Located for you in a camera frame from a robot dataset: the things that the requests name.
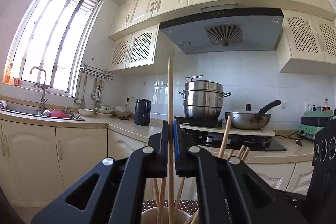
white bowl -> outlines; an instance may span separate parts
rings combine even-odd
[[[111,117],[112,113],[106,114],[106,113],[99,113],[99,112],[97,112],[97,115],[102,116],[102,117]]]
[[[86,108],[79,108],[78,112],[81,113],[82,116],[85,116],[85,117],[90,117],[95,113],[92,109],[86,109]]]
[[[124,106],[116,106],[115,110],[117,111],[123,111],[123,112],[129,112],[128,109]]]
[[[128,115],[131,114],[131,112],[114,110],[113,114],[116,115],[117,117],[121,118],[121,117],[127,117]]]
[[[95,110],[98,113],[104,113],[104,114],[112,114],[112,112],[113,112],[113,109],[101,109],[101,108],[98,108],[98,107],[95,107]]]

black kettle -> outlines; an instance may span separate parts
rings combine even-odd
[[[140,126],[149,125],[151,118],[151,101],[137,99],[135,103],[134,123]]]

faucet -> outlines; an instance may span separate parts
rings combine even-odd
[[[44,71],[44,73],[45,73],[44,84],[43,85],[41,85],[40,83],[35,83],[34,84],[34,87],[42,89],[42,99],[41,99],[41,103],[40,103],[40,108],[41,108],[41,112],[43,113],[44,110],[45,110],[45,102],[48,101],[48,99],[44,99],[45,90],[48,89],[48,85],[45,84],[45,79],[47,78],[47,72],[40,67],[34,66],[34,67],[31,68],[30,74],[32,73],[33,69],[38,69],[39,71]]]

range hood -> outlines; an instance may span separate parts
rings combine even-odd
[[[275,51],[283,18],[277,8],[235,8],[168,20],[159,29],[186,54]]]

pan handle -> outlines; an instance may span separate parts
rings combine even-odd
[[[259,110],[259,112],[257,113],[257,116],[261,117],[263,115],[265,115],[265,113],[267,111],[269,111],[271,108],[281,105],[281,101],[280,100],[275,100],[271,103],[269,103],[268,105],[264,106],[262,109]]]
[[[186,82],[188,83],[188,78],[190,78],[190,82],[193,80],[193,79],[195,79],[195,78],[200,78],[200,77],[203,77],[203,75],[198,75],[198,76],[188,76],[188,77],[186,77],[185,78],[185,80],[186,80]]]

